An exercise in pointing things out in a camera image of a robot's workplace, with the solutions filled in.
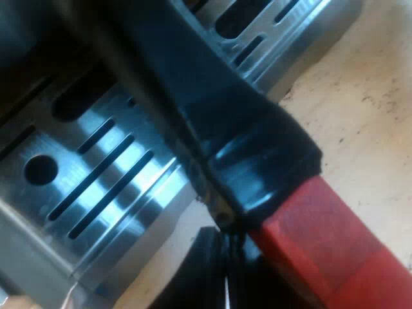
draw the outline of red handle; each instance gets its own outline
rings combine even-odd
[[[412,308],[412,276],[321,177],[300,186],[250,235],[311,304]]]

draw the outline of round hole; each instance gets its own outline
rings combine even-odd
[[[136,106],[136,100],[135,100],[135,98],[130,98],[130,99],[127,101],[127,106],[129,106],[130,108],[135,107],[135,106]]]
[[[57,176],[57,163],[49,156],[35,156],[27,162],[24,175],[32,185],[46,185]]]

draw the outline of black handle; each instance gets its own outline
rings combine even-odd
[[[260,225],[319,174],[311,138],[212,52],[178,0],[59,1],[152,114],[221,227]]]

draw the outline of wooden surface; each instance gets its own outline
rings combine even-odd
[[[359,20],[281,105],[322,148],[329,184],[412,269],[412,1],[366,0]],[[208,224],[194,202],[116,308],[145,308]]]

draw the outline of shiny metal surface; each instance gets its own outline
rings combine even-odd
[[[195,197],[172,152],[120,85],[79,118],[68,117],[70,109],[55,112],[56,102],[95,67],[85,60],[60,74],[0,128],[0,273],[44,308],[56,308],[76,282],[114,301]],[[156,237],[147,241],[146,232]],[[140,251],[127,255],[134,247]]]
[[[219,55],[258,91],[266,93],[274,85],[272,97],[276,100],[282,99],[294,80],[339,39],[362,6],[359,0],[268,1],[244,31],[228,39],[218,33],[216,23],[235,2],[209,0],[196,12],[197,21],[187,20],[197,29],[199,22],[205,30],[200,32],[203,38],[215,44]],[[279,13],[286,15],[276,22]],[[246,52],[257,37],[261,42]],[[245,52],[247,56],[238,62]]]

